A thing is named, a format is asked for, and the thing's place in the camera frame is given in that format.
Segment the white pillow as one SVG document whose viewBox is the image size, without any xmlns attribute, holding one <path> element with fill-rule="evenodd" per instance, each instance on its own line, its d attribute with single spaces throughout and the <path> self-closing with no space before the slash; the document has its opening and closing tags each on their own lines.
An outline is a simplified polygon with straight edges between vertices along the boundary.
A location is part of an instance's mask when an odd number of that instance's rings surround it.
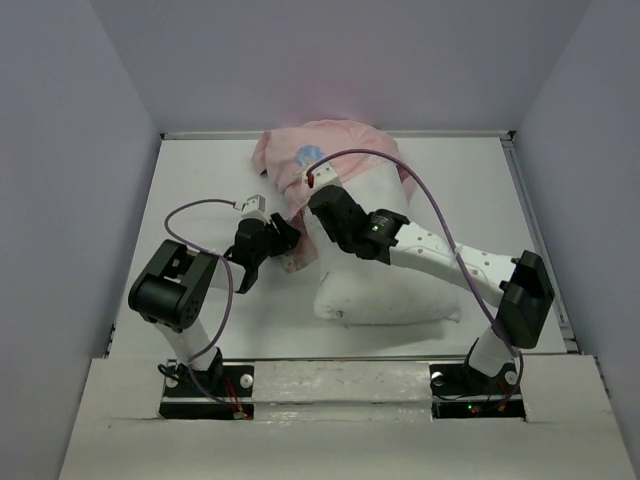
<svg viewBox="0 0 640 480">
<path fill-rule="evenodd" d="M 343 187 L 367 212 L 387 209 L 409 213 L 406 191 L 391 163 L 359 173 Z M 317 319 L 345 326 L 461 320 L 459 295 L 453 286 L 420 272 L 347 254 L 330 241 L 309 210 L 303 220 L 319 264 L 320 280 L 313 302 Z"/>
</svg>

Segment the pink printed pillowcase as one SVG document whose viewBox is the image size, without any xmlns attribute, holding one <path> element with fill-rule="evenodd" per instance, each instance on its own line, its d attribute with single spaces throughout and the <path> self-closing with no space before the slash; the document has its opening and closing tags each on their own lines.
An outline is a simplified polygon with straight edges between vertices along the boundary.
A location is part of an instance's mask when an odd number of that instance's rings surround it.
<svg viewBox="0 0 640 480">
<path fill-rule="evenodd" d="M 386 132 L 352 120 L 320 120 L 298 127 L 265 131 L 253 151 L 255 172 L 272 182 L 284 197 L 289 225 L 301 233 L 298 245 L 282 261 L 293 273 L 318 258 L 319 242 L 307 233 L 304 215 L 312 190 L 305 183 L 309 167 L 325 157 L 350 149 L 401 155 L 396 141 Z M 408 212 L 414 180 L 400 167 L 369 154 L 349 154 L 329 161 L 342 186 L 367 212 L 379 208 Z"/>
</svg>

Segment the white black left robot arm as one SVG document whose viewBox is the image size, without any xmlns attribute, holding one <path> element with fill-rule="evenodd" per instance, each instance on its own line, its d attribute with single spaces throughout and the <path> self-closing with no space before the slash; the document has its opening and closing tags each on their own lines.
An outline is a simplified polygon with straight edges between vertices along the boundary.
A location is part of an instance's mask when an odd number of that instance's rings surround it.
<svg viewBox="0 0 640 480">
<path fill-rule="evenodd" d="M 201 395 L 219 388 L 223 356 L 217 342 L 229 320 L 233 296 L 247 293 L 258 280 L 260 266 L 292 251 L 300 238 L 301 232 L 275 213 L 266 220 L 241 220 L 222 255 L 191 250 L 169 239 L 160 244 L 134 281 L 128 306 L 172 347 L 178 365 L 166 371 L 168 376 Z M 228 306 L 218 331 L 209 337 L 200 313 L 213 287 L 227 291 Z"/>
</svg>

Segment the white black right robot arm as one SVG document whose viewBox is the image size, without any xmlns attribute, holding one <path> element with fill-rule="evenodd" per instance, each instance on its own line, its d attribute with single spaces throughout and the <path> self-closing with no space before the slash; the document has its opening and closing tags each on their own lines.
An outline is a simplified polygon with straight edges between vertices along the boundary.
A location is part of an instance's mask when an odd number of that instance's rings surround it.
<svg viewBox="0 0 640 480">
<path fill-rule="evenodd" d="M 439 237 L 406 216 L 385 209 L 367 213 L 342 187 L 314 193 L 310 212 L 329 239 L 361 260 L 431 275 L 472 293 L 489 320 L 460 368 L 457 385 L 464 395 L 520 386 L 523 351 L 538 344 L 555 300 L 543 259 L 525 250 L 517 257 L 490 254 Z"/>
</svg>

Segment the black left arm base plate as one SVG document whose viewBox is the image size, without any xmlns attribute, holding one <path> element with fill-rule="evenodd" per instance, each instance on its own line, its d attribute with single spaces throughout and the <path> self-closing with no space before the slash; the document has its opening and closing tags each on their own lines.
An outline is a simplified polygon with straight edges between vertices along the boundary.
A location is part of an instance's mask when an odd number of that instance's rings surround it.
<svg viewBox="0 0 640 480">
<path fill-rule="evenodd" d="M 166 420 L 252 420 L 255 368 L 251 364 L 225 363 L 215 387 L 203 392 L 182 364 L 159 364 L 164 377 L 158 414 Z"/>
</svg>

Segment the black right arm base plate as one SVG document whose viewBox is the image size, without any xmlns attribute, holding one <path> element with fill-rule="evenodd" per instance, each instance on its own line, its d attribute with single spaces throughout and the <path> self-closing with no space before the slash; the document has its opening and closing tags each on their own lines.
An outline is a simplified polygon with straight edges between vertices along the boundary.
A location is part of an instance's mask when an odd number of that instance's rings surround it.
<svg viewBox="0 0 640 480">
<path fill-rule="evenodd" d="M 526 417 L 513 362 L 495 377 L 463 363 L 439 363 L 430 367 L 431 413 L 435 420 L 501 419 Z"/>
</svg>

